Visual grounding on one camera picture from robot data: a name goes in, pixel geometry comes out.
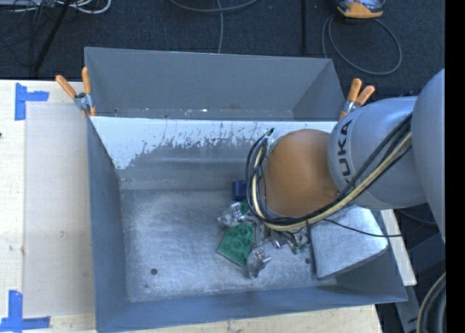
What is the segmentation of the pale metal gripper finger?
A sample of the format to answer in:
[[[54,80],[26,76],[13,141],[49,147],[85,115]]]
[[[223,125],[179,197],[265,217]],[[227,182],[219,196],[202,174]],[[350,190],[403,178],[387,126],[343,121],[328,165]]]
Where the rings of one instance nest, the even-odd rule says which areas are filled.
[[[252,223],[254,216],[251,215],[249,205],[246,202],[235,202],[224,209],[217,218],[221,228],[235,228],[240,224]]]
[[[253,248],[247,257],[246,275],[249,278],[257,278],[270,261],[271,257],[266,254],[262,247]]]

